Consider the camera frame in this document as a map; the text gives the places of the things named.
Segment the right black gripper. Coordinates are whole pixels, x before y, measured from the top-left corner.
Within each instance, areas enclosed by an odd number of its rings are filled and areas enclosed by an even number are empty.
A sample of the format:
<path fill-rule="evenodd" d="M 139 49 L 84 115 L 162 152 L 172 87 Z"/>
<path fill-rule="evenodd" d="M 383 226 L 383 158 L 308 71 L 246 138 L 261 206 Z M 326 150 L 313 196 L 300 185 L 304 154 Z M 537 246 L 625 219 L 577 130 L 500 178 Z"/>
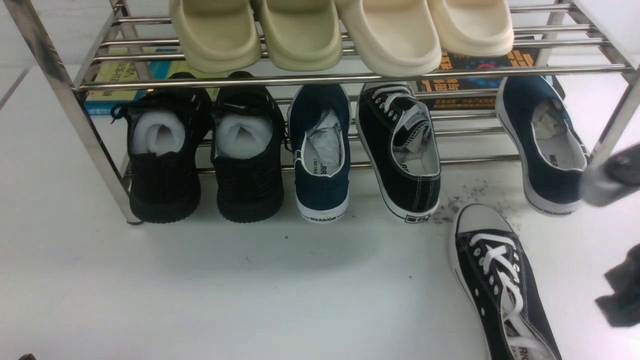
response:
<path fill-rule="evenodd" d="M 640 323 L 640 245 L 631 248 L 626 258 L 605 273 L 612 293 L 595 303 L 613 328 L 631 328 Z"/>

